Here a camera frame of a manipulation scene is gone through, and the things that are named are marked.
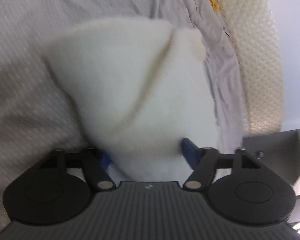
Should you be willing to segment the grey bed duvet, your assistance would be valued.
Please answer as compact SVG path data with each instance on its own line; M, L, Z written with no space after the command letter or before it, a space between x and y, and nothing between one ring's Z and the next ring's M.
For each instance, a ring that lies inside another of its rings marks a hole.
M43 61L43 41L73 25L112 16L162 18L198 28L216 102L219 149L232 153L242 143L238 60L209 0L0 0L0 231L10 222L4 189L53 148L85 144L69 100Z

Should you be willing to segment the white blue striped sweater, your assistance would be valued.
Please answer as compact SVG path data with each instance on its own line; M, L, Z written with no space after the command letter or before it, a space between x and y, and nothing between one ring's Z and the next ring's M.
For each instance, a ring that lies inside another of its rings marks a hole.
M111 174L183 183L192 170L181 140L218 145L198 29L140 17L103 19L50 40L45 56L86 135L109 155Z

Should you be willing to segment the yellow cloth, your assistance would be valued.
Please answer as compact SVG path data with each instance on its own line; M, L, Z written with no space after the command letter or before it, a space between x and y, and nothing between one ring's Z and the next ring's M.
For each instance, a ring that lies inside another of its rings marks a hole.
M214 11L218 11L219 10L219 5L215 0L209 0L211 7L213 8Z

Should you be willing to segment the cream quilted headboard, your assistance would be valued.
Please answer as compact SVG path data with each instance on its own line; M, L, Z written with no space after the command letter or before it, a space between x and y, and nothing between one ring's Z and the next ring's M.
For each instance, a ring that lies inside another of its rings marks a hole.
M244 94L246 135L278 132L283 80L277 29L268 0L215 0L215 11L236 53Z

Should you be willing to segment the grey wardrobe shelf unit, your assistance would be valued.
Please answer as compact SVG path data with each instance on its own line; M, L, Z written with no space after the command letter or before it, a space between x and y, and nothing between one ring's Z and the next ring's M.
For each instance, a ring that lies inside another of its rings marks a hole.
M289 222L300 222L300 129L247 137L243 147L292 186L296 205Z

